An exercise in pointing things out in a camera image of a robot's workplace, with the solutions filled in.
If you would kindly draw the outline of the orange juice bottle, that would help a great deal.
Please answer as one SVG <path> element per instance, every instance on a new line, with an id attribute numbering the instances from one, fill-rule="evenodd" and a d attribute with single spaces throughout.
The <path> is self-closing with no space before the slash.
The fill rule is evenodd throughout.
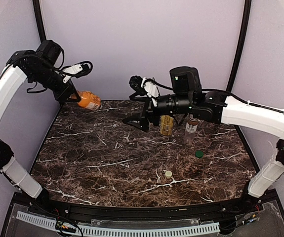
<path id="1" fill-rule="evenodd" d="M 91 91 L 78 91 L 78 95 L 81 100 L 78 102 L 80 107 L 89 109 L 91 111 L 96 111 L 101 106 L 101 98 L 92 93 Z"/>

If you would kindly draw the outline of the green tea plastic bottle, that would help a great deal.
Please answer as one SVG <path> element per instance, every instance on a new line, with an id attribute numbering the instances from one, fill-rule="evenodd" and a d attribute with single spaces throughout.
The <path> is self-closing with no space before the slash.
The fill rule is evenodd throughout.
<path id="1" fill-rule="evenodd" d="M 174 119 L 169 115 L 161 116 L 160 133 L 163 136 L 170 136 L 173 130 Z"/>

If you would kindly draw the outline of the Starbucks coffee glass bottle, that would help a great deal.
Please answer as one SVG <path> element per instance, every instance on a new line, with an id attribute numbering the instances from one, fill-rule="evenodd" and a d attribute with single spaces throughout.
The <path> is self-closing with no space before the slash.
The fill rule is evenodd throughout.
<path id="1" fill-rule="evenodd" d="M 200 121 L 194 118 L 192 114 L 188 115 L 184 133 L 184 142 L 186 145 L 192 144 L 199 123 Z"/>

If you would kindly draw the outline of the cream white bottle cap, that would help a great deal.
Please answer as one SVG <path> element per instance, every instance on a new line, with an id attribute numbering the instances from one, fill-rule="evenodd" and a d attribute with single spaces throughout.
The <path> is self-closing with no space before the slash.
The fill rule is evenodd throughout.
<path id="1" fill-rule="evenodd" d="M 165 175 L 166 178 L 172 178 L 172 176 L 173 176 L 173 174 L 170 170 L 166 170 L 164 175 Z"/>

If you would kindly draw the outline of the green bottle cap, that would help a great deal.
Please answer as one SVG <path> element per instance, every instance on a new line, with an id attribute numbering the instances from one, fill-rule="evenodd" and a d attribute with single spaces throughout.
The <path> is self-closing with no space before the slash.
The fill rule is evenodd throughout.
<path id="1" fill-rule="evenodd" d="M 202 158 L 203 156 L 204 156 L 203 151 L 197 150 L 197 151 L 195 152 L 195 157 L 197 157 L 197 158 Z"/>

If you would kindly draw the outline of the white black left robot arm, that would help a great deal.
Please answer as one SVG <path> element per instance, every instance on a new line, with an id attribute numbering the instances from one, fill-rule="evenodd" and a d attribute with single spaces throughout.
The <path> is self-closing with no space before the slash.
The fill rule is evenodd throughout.
<path id="1" fill-rule="evenodd" d="M 50 89 L 56 101 L 63 104 L 71 101 L 80 101 L 80 96 L 71 77 L 81 77 L 91 71 L 92 65 L 76 64 L 60 70 L 55 62 L 64 51 L 52 40 L 44 40 L 37 50 L 15 52 L 7 61 L 0 75 L 0 121 L 10 101 L 19 87 L 25 82 L 41 84 Z M 34 199 L 48 196 L 48 192 L 39 184 L 17 161 L 10 146 L 0 139 L 0 171 L 23 192 Z"/>

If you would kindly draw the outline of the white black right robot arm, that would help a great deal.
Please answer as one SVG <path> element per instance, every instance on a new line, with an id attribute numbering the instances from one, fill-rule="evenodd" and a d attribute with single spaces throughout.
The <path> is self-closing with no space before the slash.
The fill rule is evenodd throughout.
<path id="1" fill-rule="evenodd" d="M 130 100 L 144 102 L 143 111 L 123 119 L 123 123 L 144 132 L 149 124 L 159 125 L 161 116 L 182 114 L 215 124 L 231 124 L 263 131 L 279 138 L 277 154 L 249 181 L 246 196 L 260 198 L 284 174 L 284 109 L 245 101 L 228 91 L 203 89 L 199 72 L 181 66 L 169 71 L 173 91 L 160 95 L 161 84 L 154 79 L 132 76 L 135 91 Z"/>

